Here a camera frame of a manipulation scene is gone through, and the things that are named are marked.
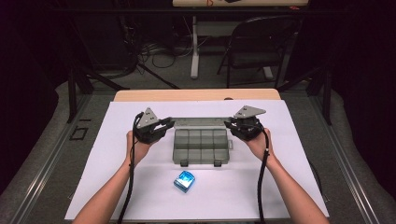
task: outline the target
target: table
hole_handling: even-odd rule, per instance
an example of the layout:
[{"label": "table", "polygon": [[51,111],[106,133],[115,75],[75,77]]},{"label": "table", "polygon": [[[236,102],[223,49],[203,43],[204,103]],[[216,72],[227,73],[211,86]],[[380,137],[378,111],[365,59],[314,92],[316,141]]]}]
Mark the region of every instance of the table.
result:
[{"label": "table", "polygon": [[[173,0],[174,7],[304,7],[309,0],[240,0],[227,3],[225,0],[212,0],[208,6],[206,0]],[[231,35],[237,21],[202,21],[192,17],[192,63],[191,78],[198,78],[199,50],[198,35],[227,36]]]},{"label": "table", "polygon": [[[119,91],[106,112],[101,130],[92,147],[84,173],[65,219],[74,219],[81,207],[116,172],[125,156],[125,134],[134,116],[149,106],[159,119],[230,117],[241,105],[266,109],[258,118],[272,131],[276,155],[290,174],[311,195],[328,216],[318,186],[306,160],[303,147],[289,110],[276,90],[157,90]],[[259,219],[257,179],[261,162],[239,139],[231,136],[230,161],[221,167],[173,164],[174,130],[156,143],[135,169],[134,191],[125,213],[125,221],[195,222],[254,221]],[[187,170],[196,177],[192,188],[184,193],[173,180]],[[123,192],[112,219],[117,219],[126,197]],[[286,206],[275,181],[267,171],[263,178],[263,211],[266,218],[288,218]]]}]

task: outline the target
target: forearm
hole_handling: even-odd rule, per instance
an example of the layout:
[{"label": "forearm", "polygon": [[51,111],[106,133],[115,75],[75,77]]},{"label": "forearm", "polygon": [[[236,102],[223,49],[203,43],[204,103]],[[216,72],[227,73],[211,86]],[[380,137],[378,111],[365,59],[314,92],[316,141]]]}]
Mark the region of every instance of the forearm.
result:
[{"label": "forearm", "polygon": [[294,223],[329,223],[312,198],[289,175],[278,160],[267,163]]},{"label": "forearm", "polygon": [[120,169],[92,196],[73,223],[108,223],[129,179],[129,164]]}]

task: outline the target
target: white table leg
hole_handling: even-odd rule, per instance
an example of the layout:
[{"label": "white table leg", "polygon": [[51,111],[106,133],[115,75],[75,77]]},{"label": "white table leg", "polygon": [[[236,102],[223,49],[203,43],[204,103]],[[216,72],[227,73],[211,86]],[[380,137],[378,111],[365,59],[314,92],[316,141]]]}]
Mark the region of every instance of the white table leg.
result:
[{"label": "white table leg", "polygon": [[199,53],[198,53],[198,34],[197,34],[197,19],[192,17],[192,62],[191,62],[191,78],[198,78],[198,65],[199,65]]},{"label": "white table leg", "polygon": [[263,71],[264,71],[265,78],[267,78],[268,80],[274,79],[274,75],[271,71],[271,67],[264,67]]}]

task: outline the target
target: chair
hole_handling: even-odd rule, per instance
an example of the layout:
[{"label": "chair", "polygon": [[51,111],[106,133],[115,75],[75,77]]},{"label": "chair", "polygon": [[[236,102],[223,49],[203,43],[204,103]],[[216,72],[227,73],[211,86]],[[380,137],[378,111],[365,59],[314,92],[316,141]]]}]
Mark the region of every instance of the chair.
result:
[{"label": "chair", "polygon": [[276,84],[287,40],[297,31],[299,21],[293,17],[257,17],[239,23],[230,37],[218,70],[227,58],[227,88],[230,88],[232,69],[278,66]]}]

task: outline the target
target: black curtain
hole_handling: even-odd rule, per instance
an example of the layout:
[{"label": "black curtain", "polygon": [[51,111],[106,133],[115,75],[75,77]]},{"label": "black curtain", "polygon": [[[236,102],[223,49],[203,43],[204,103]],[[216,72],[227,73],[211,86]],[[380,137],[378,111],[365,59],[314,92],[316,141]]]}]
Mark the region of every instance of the black curtain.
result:
[{"label": "black curtain", "polygon": [[1,181],[3,192],[46,128],[67,69],[37,1],[1,1]]},{"label": "black curtain", "polygon": [[[392,0],[311,0],[311,9],[353,9],[356,18],[336,35],[345,18],[306,18],[296,40],[286,79],[331,64],[332,88],[344,99],[357,150],[382,187],[396,198],[393,131],[396,87],[396,2]],[[346,42],[330,49],[334,38]]]},{"label": "black curtain", "polygon": [[383,188],[396,198],[396,4],[361,11],[352,41],[337,62],[333,88],[344,99],[355,145]]}]

